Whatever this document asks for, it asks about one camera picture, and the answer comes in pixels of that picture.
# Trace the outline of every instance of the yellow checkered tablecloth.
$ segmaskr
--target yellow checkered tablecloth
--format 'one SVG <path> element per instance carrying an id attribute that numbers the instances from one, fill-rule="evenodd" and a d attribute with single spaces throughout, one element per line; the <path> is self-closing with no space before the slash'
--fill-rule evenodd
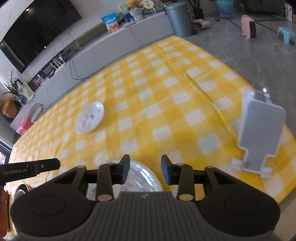
<path id="1" fill-rule="evenodd" d="M 227 65 L 194 44 L 169 37 L 104 69 L 62 98 L 13 146 L 10 163 L 56 157 L 57 171 L 23 180 L 38 186 L 71 169 L 95 169 L 105 160 L 129 154 L 149 167 L 165 190 L 161 155 L 194 169 L 212 165 L 268 193 L 277 202 L 296 186 L 296 141 L 285 126 L 273 169 L 265 180 L 229 168 L 242 159 L 237 146 L 242 94 L 252 89 Z M 89 134 L 77 134 L 74 123 L 88 104 L 100 101 L 105 117 Z M 14 193 L 20 181 L 8 184 Z M 203 197 L 196 185 L 198 198 Z"/>

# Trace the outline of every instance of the blue snack package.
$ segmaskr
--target blue snack package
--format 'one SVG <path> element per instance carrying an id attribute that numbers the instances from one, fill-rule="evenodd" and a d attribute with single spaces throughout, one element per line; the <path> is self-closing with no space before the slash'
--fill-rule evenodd
<path id="1" fill-rule="evenodd" d="M 102 20 L 104 21 L 105 25 L 107 26 L 107 31 L 109 33 L 119 30 L 119 25 L 117 22 L 117 13 L 111 13 L 109 15 L 106 15 L 102 17 Z"/>

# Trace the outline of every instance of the television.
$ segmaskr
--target television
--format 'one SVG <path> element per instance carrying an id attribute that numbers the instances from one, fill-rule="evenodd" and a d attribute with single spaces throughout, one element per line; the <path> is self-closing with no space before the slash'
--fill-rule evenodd
<path id="1" fill-rule="evenodd" d="M 0 49 L 23 73 L 51 41 L 79 19 L 69 0 L 35 0 L 8 30 Z"/>

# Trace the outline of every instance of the vase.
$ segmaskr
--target vase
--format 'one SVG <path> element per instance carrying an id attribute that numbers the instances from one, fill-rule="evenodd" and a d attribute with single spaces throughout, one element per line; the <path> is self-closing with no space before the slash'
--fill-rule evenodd
<path id="1" fill-rule="evenodd" d="M 25 105 L 27 103 L 27 100 L 28 100 L 27 97 L 24 96 L 24 95 L 19 95 L 19 97 L 17 99 L 18 99 L 19 103 L 21 103 L 23 105 Z"/>
<path id="2" fill-rule="evenodd" d="M 203 11 L 201 8 L 199 9 L 194 9 L 193 10 L 193 13 L 194 13 L 194 16 L 195 16 L 195 19 L 203 19 L 205 20 L 204 16 L 203 16 Z"/>

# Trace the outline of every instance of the stuffed toy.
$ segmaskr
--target stuffed toy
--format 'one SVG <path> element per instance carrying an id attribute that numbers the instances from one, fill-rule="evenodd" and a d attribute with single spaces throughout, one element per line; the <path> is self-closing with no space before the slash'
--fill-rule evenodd
<path id="1" fill-rule="evenodd" d="M 128 7 L 134 8 L 138 6 L 138 0 L 128 0 Z"/>

